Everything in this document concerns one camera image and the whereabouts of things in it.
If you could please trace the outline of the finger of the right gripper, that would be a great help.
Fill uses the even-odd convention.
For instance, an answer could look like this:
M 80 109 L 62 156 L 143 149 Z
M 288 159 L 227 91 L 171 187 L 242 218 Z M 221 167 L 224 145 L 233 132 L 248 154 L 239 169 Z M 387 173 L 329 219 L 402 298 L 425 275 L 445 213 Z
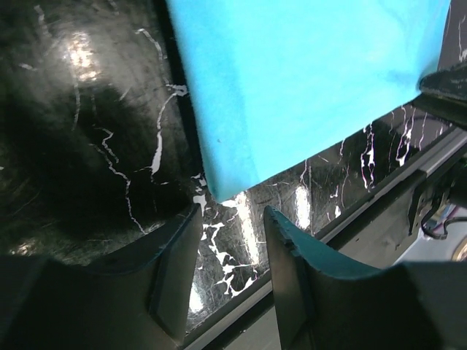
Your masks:
M 421 79 L 412 106 L 455 126 L 466 126 L 466 62 Z

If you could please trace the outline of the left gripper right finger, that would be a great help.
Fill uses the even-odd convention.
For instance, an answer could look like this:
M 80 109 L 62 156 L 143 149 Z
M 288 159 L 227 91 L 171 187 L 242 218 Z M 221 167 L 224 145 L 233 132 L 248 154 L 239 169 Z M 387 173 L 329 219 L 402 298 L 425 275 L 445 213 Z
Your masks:
M 263 214 L 283 349 L 464 349 L 466 264 L 375 268 Z

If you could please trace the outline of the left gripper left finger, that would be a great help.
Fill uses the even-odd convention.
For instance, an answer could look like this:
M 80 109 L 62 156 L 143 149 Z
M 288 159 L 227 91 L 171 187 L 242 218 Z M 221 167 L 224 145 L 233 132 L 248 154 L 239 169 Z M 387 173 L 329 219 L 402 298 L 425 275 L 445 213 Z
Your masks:
M 3 349 L 180 349 L 201 238 L 194 204 L 91 264 L 1 257 Z

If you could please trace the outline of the cyan t shirt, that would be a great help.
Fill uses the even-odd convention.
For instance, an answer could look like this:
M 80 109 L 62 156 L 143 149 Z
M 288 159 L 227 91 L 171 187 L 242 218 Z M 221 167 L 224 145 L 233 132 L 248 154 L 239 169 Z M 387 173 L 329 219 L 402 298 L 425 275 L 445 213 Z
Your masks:
M 211 194 L 225 201 L 418 97 L 448 1 L 169 1 Z

